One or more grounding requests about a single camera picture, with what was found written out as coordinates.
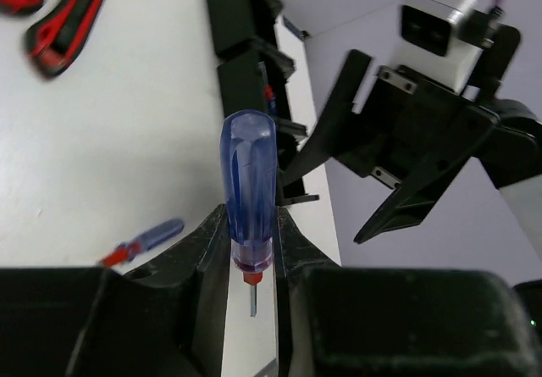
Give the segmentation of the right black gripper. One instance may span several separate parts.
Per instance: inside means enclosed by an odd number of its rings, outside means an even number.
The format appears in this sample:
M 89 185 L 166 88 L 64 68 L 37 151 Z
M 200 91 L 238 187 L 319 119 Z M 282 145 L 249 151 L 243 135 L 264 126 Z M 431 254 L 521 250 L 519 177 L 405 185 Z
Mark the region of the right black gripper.
M 498 188 L 541 173 L 541 123 L 522 103 L 499 99 L 501 79 L 521 42 L 503 25 L 467 83 L 468 100 L 419 70 L 380 66 L 362 112 L 353 115 L 339 161 L 361 177 L 396 187 L 358 231 L 362 244 L 382 233 L 420 225 L 470 158 Z M 353 101 L 372 58 L 348 52 L 324 110 L 302 149 L 283 171 L 294 182 L 335 155 Z

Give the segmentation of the blue handled screwdriver bottom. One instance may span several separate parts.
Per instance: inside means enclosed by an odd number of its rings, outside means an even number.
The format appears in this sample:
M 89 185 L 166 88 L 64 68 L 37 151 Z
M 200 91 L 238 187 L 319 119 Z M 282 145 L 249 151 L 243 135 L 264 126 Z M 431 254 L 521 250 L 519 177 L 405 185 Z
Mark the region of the blue handled screwdriver bottom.
M 220 137 L 231 259 L 250 286 L 250 315 L 257 315 L 257 285 L 273 262 L 278 151 L 275 123 L 253 109 L 224 120 Z

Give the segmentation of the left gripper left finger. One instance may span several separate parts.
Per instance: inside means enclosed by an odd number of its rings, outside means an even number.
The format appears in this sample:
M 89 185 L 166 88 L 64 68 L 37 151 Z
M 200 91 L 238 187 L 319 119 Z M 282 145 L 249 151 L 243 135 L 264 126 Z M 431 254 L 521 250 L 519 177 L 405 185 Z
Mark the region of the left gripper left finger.
M 219 376 L 230 278 L 230 239 L 224 205 L 190 234 L 127 278 L 149 288 L 139 304 L 144 360 L 156 376 Z

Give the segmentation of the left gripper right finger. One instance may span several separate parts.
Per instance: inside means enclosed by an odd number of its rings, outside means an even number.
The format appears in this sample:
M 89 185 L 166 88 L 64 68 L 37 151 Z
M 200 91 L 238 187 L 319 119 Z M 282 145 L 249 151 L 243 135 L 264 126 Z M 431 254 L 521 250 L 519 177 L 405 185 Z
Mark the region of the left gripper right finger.
M 292 356 L 290 294 L 305 267 L 339 268 L 299 230 L 286 208 L 276 208 L 274 225 L 274 298 L 277 375 L 287 376 Z

